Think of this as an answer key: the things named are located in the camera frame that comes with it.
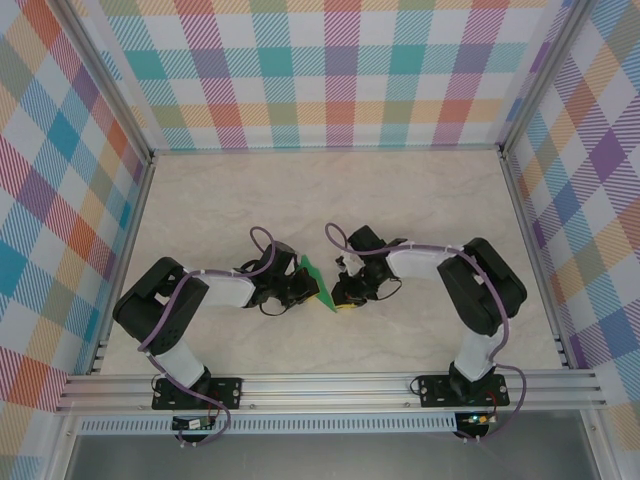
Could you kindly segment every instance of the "colorful plaid backdrop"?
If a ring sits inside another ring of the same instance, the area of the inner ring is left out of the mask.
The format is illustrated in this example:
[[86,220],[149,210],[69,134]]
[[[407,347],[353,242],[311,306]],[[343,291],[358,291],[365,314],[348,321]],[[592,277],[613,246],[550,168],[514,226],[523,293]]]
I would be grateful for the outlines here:
[[578,363],[638,467],[639,92],[640,1],[601,0],[512,159]]
[[142,163],[45,0],[0,0],[0,478],[91,353]]
[[150,142],[179,150],[493,144],[570,0],[74,3]]

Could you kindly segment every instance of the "marble floor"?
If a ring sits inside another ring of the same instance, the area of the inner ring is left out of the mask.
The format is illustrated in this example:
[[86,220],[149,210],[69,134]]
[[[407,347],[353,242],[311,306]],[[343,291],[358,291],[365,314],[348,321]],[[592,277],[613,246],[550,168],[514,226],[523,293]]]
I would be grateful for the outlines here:
[[[498,360],[560,367],[493,151],[161,157],[125,289],[162,256],[220,269],[257,258],[253,225],[306,253],[331,289],[338,251],[324,236],[328,221],[348,234],[369,224],[387,241],[487,238],[529,293]],[[440,282],[407,280],[386,301],[337,314],[318,300],[277,318],[258,309],[200,308],[185,338],[216,373],[434,371],[448,367],[465,329]],[[114,324],[102,373],[154,372],[137,345]]]

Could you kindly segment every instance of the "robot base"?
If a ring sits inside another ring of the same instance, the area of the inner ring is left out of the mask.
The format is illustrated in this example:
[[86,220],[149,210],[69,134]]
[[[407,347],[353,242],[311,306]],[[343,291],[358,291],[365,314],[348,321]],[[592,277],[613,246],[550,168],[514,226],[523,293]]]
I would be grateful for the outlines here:
[[[153,410],[206,410],[207,402],[195,398],[176,388],[166,378],[159,379],[154,388],[151,408]],[[229,410],[240,408],[242,395],[241,378],[211,378],[207,392],[201,392],[219,401]]]
[[420,406],[424,407],[506,407],[509,392],[502,375],[491,375],[486,388],[475,397],[463,402],[449,386],[449,375],[421,375],[416,378],[420,394]]

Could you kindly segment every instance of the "table surface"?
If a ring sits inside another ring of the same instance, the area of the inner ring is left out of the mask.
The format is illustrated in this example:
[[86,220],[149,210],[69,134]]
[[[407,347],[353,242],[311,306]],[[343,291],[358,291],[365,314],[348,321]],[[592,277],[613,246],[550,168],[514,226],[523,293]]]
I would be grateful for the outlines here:
[[[250,153],[160,157],[125,281],[160,257],[231,269],[257,258],[253,225],[307,254],[327,287],[339,252],[324,236],[364,224],[383,239],[460,245],[489,240],[529,298],[512,321],[501,363],[560,368],[552,333],[493,151]],[[404,282],[397,295],[333,313],[318,300],[271,318],[258,309],[201,307],[185,338],[212,372],[337,373],[448,369],[466,327],[439,281]],[[114,323],[103,374],[152,373]]]

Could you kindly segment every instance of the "aluminum rail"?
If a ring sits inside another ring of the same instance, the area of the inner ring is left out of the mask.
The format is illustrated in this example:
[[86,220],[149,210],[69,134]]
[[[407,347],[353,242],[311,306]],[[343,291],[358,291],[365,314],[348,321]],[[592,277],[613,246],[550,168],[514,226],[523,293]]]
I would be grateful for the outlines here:
[[[505,376],[511,405],[522,393],[517,374]],[[422,373],[243,375],[239,413],[392,413],[408,411],[464,412],[477,407],[420,407],[409,383]],[[525,372],[528,390],[523,410],[584,410],[606,406],[591,370],[533,370]],[[152,375],[71,376],[62,392],[63,415],[153,414]],[[206,414],[205,410],[166,413]]]

